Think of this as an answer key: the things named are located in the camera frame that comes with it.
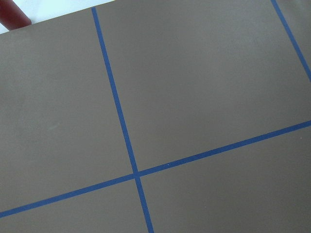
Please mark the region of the red bottle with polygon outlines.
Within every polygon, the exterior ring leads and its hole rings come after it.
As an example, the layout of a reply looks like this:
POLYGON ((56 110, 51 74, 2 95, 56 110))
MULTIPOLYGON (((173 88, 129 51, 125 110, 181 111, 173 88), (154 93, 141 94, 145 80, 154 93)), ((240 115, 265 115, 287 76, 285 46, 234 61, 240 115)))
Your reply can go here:
POLYGON ((32 24, 31 20, 13 0, 0 1, 0 23, 9 31, 32 24))

